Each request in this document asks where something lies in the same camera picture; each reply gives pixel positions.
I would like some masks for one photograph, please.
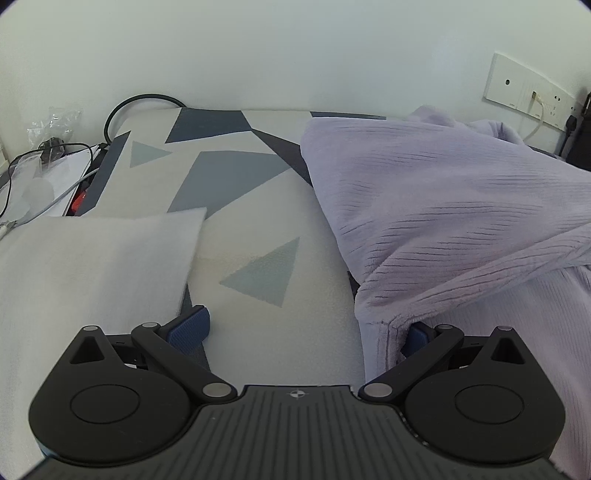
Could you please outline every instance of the lavender fabric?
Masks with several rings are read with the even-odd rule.
[[[567,423],[553,460],[591,475],[591,173],[532,151],[497,122],[315,118],[301,152],[361,285],[367,379],[401,360],[410,324],[468,335],[512,325]]]

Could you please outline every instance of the power outlet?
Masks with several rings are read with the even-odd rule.
[[[544,123],[566,129],[570,115],[579,116],[583,106],[544,76],[500,53],[492,59],[484,97],[540,119],[542,107],[532,98],[537,92],[544,102]]]

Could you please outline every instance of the plastic bag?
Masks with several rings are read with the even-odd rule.
[[[43,142],[58,138],[61,142],[69,142],[75,127],[80,122],[82,110],[66,108],[50,108],[45,120],[31,123],[27,128],[27,137],[31,149],[39,148]]]

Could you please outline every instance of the ribbed black surface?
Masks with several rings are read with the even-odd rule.
[[[201,410],[172,447],[133,465],[89,469],[46,460],[37,480],[564,479],[538,460],[478,468],[416,440],[397,412],[348,387],[248,387],[237,401]]]

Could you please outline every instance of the white wall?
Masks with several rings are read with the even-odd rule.
[[[461,121],[535,121],[482,99],[494,51],[575,95],[591,89],[591,12],[577,0],[18,0],[0,19],[0,137],[76,103],[75,138],[160,92],[214,109],[405,116],[430,103]],[[554,150],[560,133],[532,143]]]

